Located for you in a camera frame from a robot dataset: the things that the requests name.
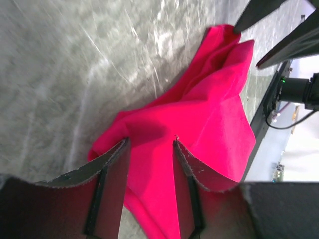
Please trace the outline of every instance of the wire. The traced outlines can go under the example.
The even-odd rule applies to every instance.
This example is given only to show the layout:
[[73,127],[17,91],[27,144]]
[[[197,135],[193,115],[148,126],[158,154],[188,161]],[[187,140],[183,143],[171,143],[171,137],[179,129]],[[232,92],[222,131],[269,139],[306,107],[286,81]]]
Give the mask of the wire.
[[298,120],[297,122],[293,123],[292,125],[290,126],[287,126],[287,127],[283,127],[283,128],[279,128],[279,127],[275,127],[275,126],[272,126],[270,125],[270,123],[268,122],[268,118],[266,118],[266,124],[270,127],[270,128],[274,128],[274,129],[289,129],[289,128],[292,128],[298,124],[300,124],[301,122],[305,121],[306,119],[308,119],[310,116],[312,116],[314,113],[317,113],[318,111],[314,110],[314,111],[311,111],[309,114],[305,115],[304,117],[302,117],[300,120]]

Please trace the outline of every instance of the scratched table surface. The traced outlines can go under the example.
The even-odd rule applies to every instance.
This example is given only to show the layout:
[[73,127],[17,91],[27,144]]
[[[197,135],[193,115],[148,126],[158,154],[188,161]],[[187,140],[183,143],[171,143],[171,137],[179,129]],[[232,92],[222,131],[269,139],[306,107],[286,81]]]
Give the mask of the scratched table surface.
[[[0,0],[0,173],[50,180],[86,162],[118,111],[141,107],[187,68],[210,25],[248,0]],[[243,34],[255,39],[241,97],[249,120],[274,68],[254,65],[300,21],[300,0]],[[123,210],[119,238],[144,238]]]

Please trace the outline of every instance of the black cylinder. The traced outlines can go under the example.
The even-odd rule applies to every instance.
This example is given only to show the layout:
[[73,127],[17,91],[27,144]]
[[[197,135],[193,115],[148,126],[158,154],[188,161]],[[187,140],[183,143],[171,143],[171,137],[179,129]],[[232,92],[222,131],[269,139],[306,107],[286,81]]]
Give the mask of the black cylinder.
[[309,79],[286,78],[283,80],[279,100],[303,103]]

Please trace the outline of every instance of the pink fabric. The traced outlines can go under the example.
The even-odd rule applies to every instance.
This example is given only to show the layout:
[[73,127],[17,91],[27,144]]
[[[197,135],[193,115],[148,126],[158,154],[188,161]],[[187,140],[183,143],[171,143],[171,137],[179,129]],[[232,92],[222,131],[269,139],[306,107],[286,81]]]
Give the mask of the pink fabric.
[[[172,167],[175,135],[226,181],[242,178],[255,138],[239,94],[254,41],[239,44],[239,39],[230,25],[210,28],[176,85],[144,108],[118,113],[89,153],[93,160],[124,137],[131,139],[125,206],[151,239],[180,238]],[[229,183],[221,180],[220,189],[229,189]]]

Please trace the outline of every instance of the cloth fold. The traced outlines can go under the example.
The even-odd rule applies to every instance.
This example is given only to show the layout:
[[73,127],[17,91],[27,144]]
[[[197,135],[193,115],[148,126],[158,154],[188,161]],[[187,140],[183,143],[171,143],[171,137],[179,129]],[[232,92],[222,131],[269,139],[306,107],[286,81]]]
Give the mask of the cloth fold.
[[[243,176],[255,137],[239,94],[254,41],[239,43],[240,37],[230,25],[209,28],[181,79],[145,107],[118,113],[89,152],[90,161],[131,139],[124,205],[151,239],[180,238],[172,166],[176,135],[226,181]],[[228,190],[225,180],[212,190]]]

